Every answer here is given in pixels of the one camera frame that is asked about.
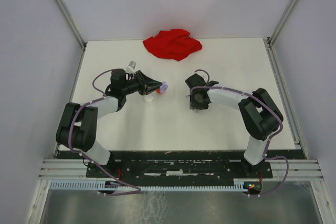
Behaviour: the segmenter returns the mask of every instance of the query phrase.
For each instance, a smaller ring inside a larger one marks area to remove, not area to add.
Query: purple cable
[[[207,71],[205,71],[204,69],[196,69],[194,72],[196,73],[196,72],[199,72],[199,71],[206,73],[206,75],[208,76],[208,80],[206,81],[206,83],[208,83],[210,81],[210,74]]]
[[[102,93],[103,96],[106,95],[105,92],[102,91],[101,89],[98,89],[94,83],[95,83],[96,80],[97,80],[99,77],[101,77],[103,74],[108,73],[108,72],[111,72],[112,70],[113,70],[113,69],[110,69],[110,70],[106,70],[106,71],[104,71],[103,73],[100,73],[100,74],[97,75],[97,76],[94,78],[94,80],[92,81],[92,86],[93,86],[93,88],[94,88],[95,90],[97,90],[98,92]]]
[[[82,157],[84,157],[85,159],[89,160],[90,162],[93,162],[98,168],[100,168],[107,176],[109,176],[110,178],[114,179],[116,182],[120,183],[120,184],[123,184],[125,186],[129,186],[129,187],[132,187],[134,189],[136,189],[136,191],[126,191],[124,193],[118,193],[118,194],[108,194],[108,196],[121,196],[121,195],[128,195],[128,194],[136,194],[136,193],[139,193],[141,191],[141,188],[140,187],[137,187],[137,186],[133,186],[131,184],[128,184],[124,181],[121,181],[119,179],[117,179],[116,177],[114,177],[113,175],[111,175],[109,172],[107,172],[100,164],[98,164],[96,161],[92,160],[91,158],[89,158],[87,155],[85,155],[83,152],[81,151],[75,151],[73,148],[72,148],[72,142],[71,142],[71,138],[72,138],[72,132],[74,131],[74,126],[75,126],[75,122],[76,122],[76,119],[79,115],[79,113],[88,105],[92,104],[92,103],[95,103],[95,102],[99,102],[99,101],[102,101],[105,99],[105,92],[103,92],[102,90],[96,88],[96,86],[94,85],[94,82],[100,77],[102,76],[104,73],[107,73],[107,72],[110,72],[112,70],[108,70],[108,71],[105,71],[101,74],[99,74],[92,82],[92,86],[94,87],[94,89],[96,89],[97,91],[103,93],[103,96],[104,97],[101,97],[101,98],[98,98],[98,99],[95,99],[91,102],[87,102],[87,103],[84,103],[78,110],[77,112],[75,113],[75,116],[73,117],[72,119],[72,122],[71,122],[71,125],[70,125],[70,130],[69,130],[69,137],[68,137],[68,145],[69,145],[69,149],[71,152],[73,153],[78,153],[78,154],[81,154]]]
[[[274,133],[268,138],[267,143],[266,143],[266,146],[265,146],[265,149],[264,149],[264,152],[263,152],[263,156],[264,156],[264,159],[265,159],[265,160],[275,160],[275,159],[283,158],[283,159],[286,161],[286,165],[287,165],[287,167],[286,167],[286,172],[285,172],[285,175],[284,175],[283,180],[280,182],[280,184],[279,184],[276,188],[274,188],[274,189],[272,189],[272,190],[270,190],[270,191],[268,191],[268,192],[266,192],[266,193],[260,194],[260,195],[258,195],[258,197],[260,197],[260,196],[262,196],[262,195],[267,195],[267,194],[269,194],[269,193],[271,193],[271,192],[273,192],[273,191],[276,191],[276,190],[278,190],[279,188],[281,188],[281,187],[283,186],[283,184],[284,184],[284,182],[285,182],[287,176],[288,176],[288,171],[289,171],[289,163],[288,163],[288,160],[287,160],[286,157],[284,157],[284,156],[277,156],[277,157],[270,157],[270,158],[267,158],[267,156],[266,156],[266,155],[267,155],[266,153],[267,153],[267,151],[268,151],[268,147],[269,147],[269,144],[270,144],[270,140],[271,140],[273,137],[275,137],[276,135],[278,135],[278,134],[282,131],[282,129],[284,128],[284,127],[283,127],[284,125],[282,124],[282,121],[281,121],[281,119],[279,118],[279,116],[278,116],[273,110],[271,110],[266,104],[264,104],[262,101],[260,101],[260,100],[259,100],[258,98],[256,98],[255,96],[253,96],[253,95],[251,95],[251,94],[249,94],[249,93],[245,93],[245,92],[243,92],[243,91],[237,90],[237,89],[232,89],[232,88],[227,88],[227,87],[204,87],[204,86],[203,86],[203,87],[193,87],[193,88],[190,89],[190,95],[192,94],[192,92],[193,92],[195,89],[220,89],[220,90],[228,90],[228,91],[235,92],[235,93],[238,93],[238,94],[246,95],[246,96],[252,98],[253,100],[255,100],[256,102],[258,102],[258,103],[259,103],[261,106],[263,106],[269,113],[271,113],[271,115],[273,115],[273,116],[276,118],[276,120],[279,122],[280,129],[279,129],[278,131],[274,132]]]

